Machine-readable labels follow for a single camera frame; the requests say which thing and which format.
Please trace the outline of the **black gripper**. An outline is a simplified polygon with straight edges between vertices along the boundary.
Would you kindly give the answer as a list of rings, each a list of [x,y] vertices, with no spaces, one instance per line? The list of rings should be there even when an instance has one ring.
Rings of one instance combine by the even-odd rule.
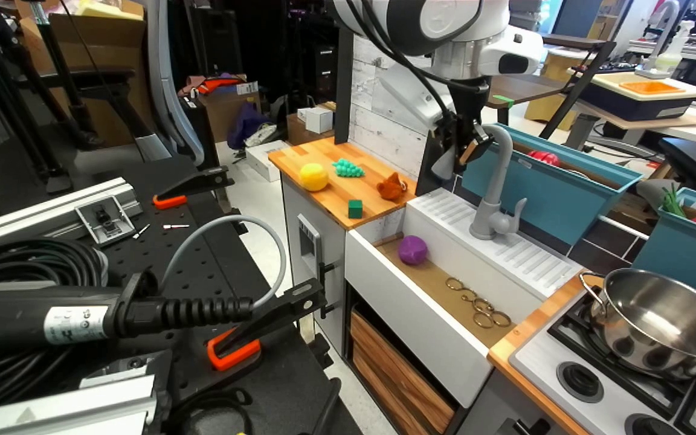
[[[479,157],[480,142],[489,141],[489,133],[480,126],[480,111],[489,103],[490,80],[452,80],[448,89],[452,110],[444,111],[443,136],[449,147],[432,163],[429,174],[440,181],[449,181],[458,164],[457,180],[462,181],[466,164]]]

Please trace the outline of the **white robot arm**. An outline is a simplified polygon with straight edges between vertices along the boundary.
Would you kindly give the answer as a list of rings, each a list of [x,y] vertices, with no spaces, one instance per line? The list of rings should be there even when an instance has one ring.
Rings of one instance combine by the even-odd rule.
[[[457,174],[480,136],[490,80],[535,75],[544,37],[509,23],[509,0],[330,0],[338,20],[392,60],[376,75],[376,113],[427,133],[417,186]]]

